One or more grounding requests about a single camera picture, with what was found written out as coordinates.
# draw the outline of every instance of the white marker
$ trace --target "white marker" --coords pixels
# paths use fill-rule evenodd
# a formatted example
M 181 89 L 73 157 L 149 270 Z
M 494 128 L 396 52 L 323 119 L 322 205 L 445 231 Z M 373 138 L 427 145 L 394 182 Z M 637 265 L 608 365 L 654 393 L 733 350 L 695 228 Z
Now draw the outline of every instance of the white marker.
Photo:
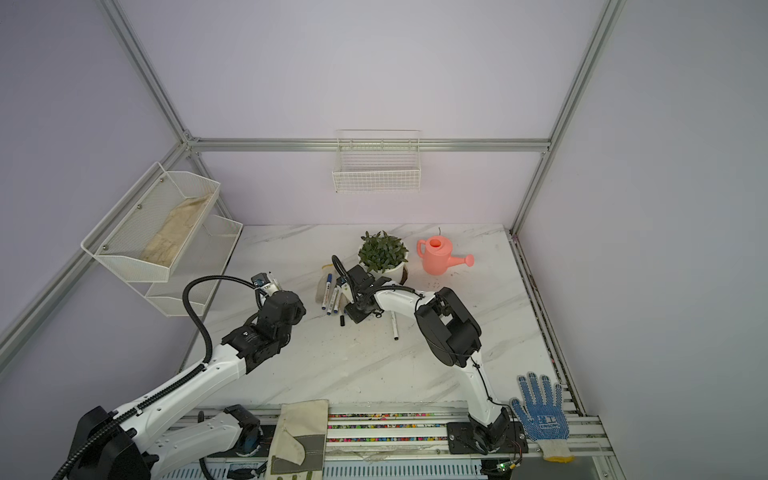
M 333 312 L 339 312 L 339 302 L 341 302 L 341 287 L 336 285 L 336 289 L 333 291 L 333 295 L 336 296 L 336 301 L 333 302 Z
M 397 334 L 397 314 L 395 312 L 389 312 L 392 314 L 392 331 L 395 335 L 395 340 L 399 339 L 400 337 Z
M 335 286 L 333 288 L 333 295 L 331 295 L 331 301 L 328 302 L 328 311 L 326 312 L 326 315 L 331 314 L 331 310 L 333 309 L 333 304 L 336 304 L 336 310 L 334 310 L 334 313 L 339 312 L 339 286 Z
M 326 294 L 323 295 L 323 310 L 326 309 L 326 305 L 328 305 L 328 294 L 331 293 L 331 279 L 333 278 L 333 275 L 331 273 L 328 274 L 328 280 L 326 280 Z

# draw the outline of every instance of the white wall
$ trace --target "white wall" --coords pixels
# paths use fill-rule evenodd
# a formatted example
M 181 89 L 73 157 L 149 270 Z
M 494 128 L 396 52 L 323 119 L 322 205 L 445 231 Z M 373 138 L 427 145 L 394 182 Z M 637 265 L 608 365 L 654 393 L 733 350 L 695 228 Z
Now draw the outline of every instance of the white wall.
M 766 476 L 767 25 L 630 0 L 522 229 L 630 479 Z
M 422 154 L 419 192 L 337 194 L 336 154 L 206 152 L 227 206 L 246 225 L 503 223 L 511 226 L 538 153 Z
M 0 4 L 0 329 L 174 137 L 92 0 Z M 74 426 L 174 373 L 194 328 L 101 266 L 0 383 L 3 478 L 50 478 Z
M 123 0 L 198 137 L 549 137 L 604 0 Z

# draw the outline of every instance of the blue glove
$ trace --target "blue glove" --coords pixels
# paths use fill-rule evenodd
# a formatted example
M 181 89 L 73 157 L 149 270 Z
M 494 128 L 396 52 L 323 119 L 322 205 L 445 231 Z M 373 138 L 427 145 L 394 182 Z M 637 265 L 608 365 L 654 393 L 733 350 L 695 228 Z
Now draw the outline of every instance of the blue glove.
M 511 406 L 523 424 L 526 435 L 538 443 L 544 460 L 561 463 L 572 461 L 574 457 L 566 442 L 568 422 L 563 413 L 563 388 L 559 383 L 554 384 L 552 395 L 549 377 L 542 375 L 539 382 L 533 372 L 528 373 L 528 378 L 520 375 L 518 383 L 525 398 L 525 406 L 516 398 L 512 399 Z

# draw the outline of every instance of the table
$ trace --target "table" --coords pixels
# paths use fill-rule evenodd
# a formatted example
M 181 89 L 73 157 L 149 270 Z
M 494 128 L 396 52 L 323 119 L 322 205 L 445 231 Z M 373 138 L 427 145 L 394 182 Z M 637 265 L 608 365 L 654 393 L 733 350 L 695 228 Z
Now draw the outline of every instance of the table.
M 415 320 L 398 315 L 400 338 L 395 341 L 388 315 L 359 324 L 347 319 L 341 327 L 338 316 L 327 316 L 315 303 L 322 266 L 335 254 L 351 268 L 362 244 L 360 236 L 379 230 L 401 237 L 410 250 L 407 286 L 431 291 L 450 287 L 475 317 L 482 328 L 481 353 L 497 400 L 521 398 L 517 375 L 532 371 L 555 381 L 501 224 L 256 226 L 243 228 L 227 275 L 249 279 L 272 272 L 285 290 L 299 295 L 307 313 L 279 355 L 214 393 L 200 407 L 221 409 L 240 403 L 269 408 L 312 399 L 340 404 L 425 402 L 425 406 L 463 402 L 458 372 L 432 355 Z M 453 242 L 457 257 L 473 254 L 475 265 L 454 266 L 441 276 L 425 273 L 416 241 L 437 234 Z M 205 321 L 214 345 L 255 311 L 252 291 L 222 282 Z M 198 335 L 187 358 L 195 362 L 203 354 Z

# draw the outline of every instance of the pink watering can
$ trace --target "pink watering can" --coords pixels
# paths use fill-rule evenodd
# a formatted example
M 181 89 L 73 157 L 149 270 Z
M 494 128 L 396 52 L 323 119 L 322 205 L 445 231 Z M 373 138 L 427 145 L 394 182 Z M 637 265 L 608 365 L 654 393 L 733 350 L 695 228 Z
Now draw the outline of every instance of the pink watering can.
M 422 253 L 422 244 L 425 246 L 424 253 Z M 462 263 L 466 263 L 467 266 L 475 264 L 475 258 L 472 255 L 467 255 L 464 258 L 451 257 L 452 251 L 453 243 L 451 240 L 440 235 L 416 242 L 416 252 L 423 259 L 424 271 L 430 275 L 442 275 L 449 266 Z

